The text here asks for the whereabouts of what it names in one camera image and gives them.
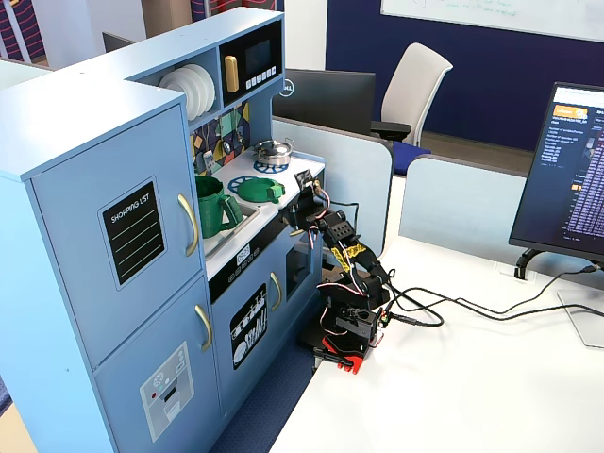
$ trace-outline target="green mug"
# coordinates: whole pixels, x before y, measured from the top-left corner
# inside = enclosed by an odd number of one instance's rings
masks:
[[[225,195],[225,187],[218,179],[212,176],[196,176],[195,187],[204,239],[211,238],[220,231],[232,229],[243,221],[237,200],[231,195]],[[223,224],[225,212],[228,222]]]

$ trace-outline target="cabinet door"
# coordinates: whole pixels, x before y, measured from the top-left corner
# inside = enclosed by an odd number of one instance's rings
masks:
[[[99,368],[121,452],[207,451],[219,434],[214,357],[212,347],[203,350],[209,334],[199,309],[208,313],[204,278]]]
[[[277,352],[285,306],[279,250],[277,241],[269,245],[212,305],[223,413],[242,401]]]
[[[201,269],[179,107],[33,178],[94,368]]]

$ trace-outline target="gray partition panel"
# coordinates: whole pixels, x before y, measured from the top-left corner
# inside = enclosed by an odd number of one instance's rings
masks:
[[[386,236],[386,219],[393,178],[393,152],[385,141],[374,137],[274,117],[273,137],[294,141],[294,149],[320,156],[326,164],[326,191],[341,203],[359,203],[357,231],[361,241],[377,256]],[[350,223],[354,208],[343,210]]]
[[[525,250],[508,245],[526,178],[460,160],[424,156],[407,173],[399,235],[514,265]],[[529,269],[556,275],[586,260],[546,253]],[[600,274],[569,277],[604,289]]]

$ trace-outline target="whiteboard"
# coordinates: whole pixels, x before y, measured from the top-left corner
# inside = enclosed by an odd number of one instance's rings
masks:
[[[382,0],[381,13],[604,42],[604,0]]]

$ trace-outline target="gold microwave handle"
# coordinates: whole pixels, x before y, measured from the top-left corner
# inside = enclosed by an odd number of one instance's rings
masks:
[[[211,339],[213,337],[213,334],[211,331],[210,319],[204,312],[204,309],[202,309],[199,305],[195,305],[195,313],[197,313],[197,316],[199,316],[201,321],[206,326],[206,330],[208,331],[208,340],[201,345],[201,352],[205,352],[210,347]]]
[[[226,90],[228,92],[239,91],[239,72],[237,70],[237,59],[231,55],[225,57]]]
[[[178,195],[178,203],[180,204],[180,206],[182,206],[185,212],[187,212],[187,216],[191,221],[191,227],[193,227],[193,241],[187,247],[186,251],[186,254],[189,257],[193,254],[195,248],[197,248],[197,245],[199,244],[199,228],[197,227],[197,221],[195,220],[195,213],[191,209],[191,205],[187,201],[187,198],[185,198],[185,195],[183,195],[182,193]]]
[[[281,305],[283,292],[281,291],[281,284],[279,283],[279,279],[277,278],[277,275],[274,272],[271,272],[271,279],[273,280],[273,283],[275,283],[275,286],[277,286],[277,303],[273,307],[271,307],[271,311],[275,311],[279,308],[279,305]]]

